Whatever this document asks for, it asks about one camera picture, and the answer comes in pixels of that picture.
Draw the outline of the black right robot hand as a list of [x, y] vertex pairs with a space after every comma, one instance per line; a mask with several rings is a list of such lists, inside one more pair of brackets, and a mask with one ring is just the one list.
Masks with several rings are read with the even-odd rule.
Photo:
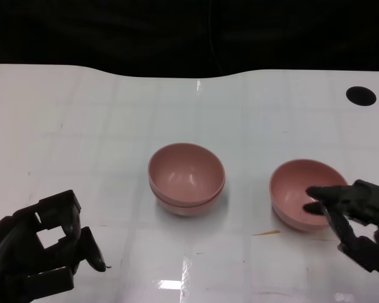
[[[379, 273], [379, 186], [358, 179], [346, 186], [311, 186], [306, 194], [314, 202], [303, 205], [303, 210], [325, 216], [340, 240], [339, 251], [366, 271]], [[351, 220], [376, 226], [374, 239], [356, 236]]]

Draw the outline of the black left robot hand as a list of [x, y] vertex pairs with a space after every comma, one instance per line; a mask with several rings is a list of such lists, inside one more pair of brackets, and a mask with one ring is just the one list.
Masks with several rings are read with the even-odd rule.
[[0, 220], [0, 302], [32, 302], [72, 290], [85, 260], [108, 269], [72, 190], [44, 198]]

